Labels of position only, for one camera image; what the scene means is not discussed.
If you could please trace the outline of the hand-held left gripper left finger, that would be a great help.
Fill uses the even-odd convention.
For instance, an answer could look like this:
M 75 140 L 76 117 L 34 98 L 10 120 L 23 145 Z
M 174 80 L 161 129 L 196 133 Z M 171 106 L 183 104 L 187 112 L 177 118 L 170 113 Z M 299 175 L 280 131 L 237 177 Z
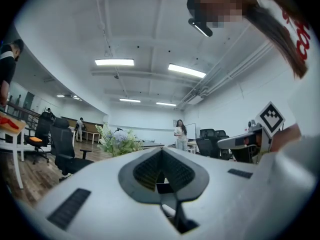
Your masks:
M 161 159 L 161 148 L 150 149 L 120 169 L 118 182 L 134 201 L 142 204 L 161 203 L 160 195 L 156 192 Z

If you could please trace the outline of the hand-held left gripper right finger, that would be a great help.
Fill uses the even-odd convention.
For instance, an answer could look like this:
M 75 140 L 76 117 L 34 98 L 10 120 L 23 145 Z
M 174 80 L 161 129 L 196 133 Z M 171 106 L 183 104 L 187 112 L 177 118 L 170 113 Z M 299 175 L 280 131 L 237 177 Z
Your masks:
M 162 172 L 167 178 L 175 199 L 173 225 L 181 234 L 199 226 L 186 217 L 183 203 L 195 201 L 209 184 L 209 174 L 200 165 L 168 148 L 162 150 Z

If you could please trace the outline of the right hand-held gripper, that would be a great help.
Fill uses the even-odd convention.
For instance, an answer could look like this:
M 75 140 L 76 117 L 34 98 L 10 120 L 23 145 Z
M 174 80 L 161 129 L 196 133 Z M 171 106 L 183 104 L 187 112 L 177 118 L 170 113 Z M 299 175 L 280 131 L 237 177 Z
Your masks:
M 248 122 L 248 132 L 221 139 L 217 142 L 220 149 L 244 149 L 248 147 L 251 163 L 258 163 L 262 155 L 269 153 L 273 137 L 284 125 L 285 118 L 270 101 L 255 119 Z

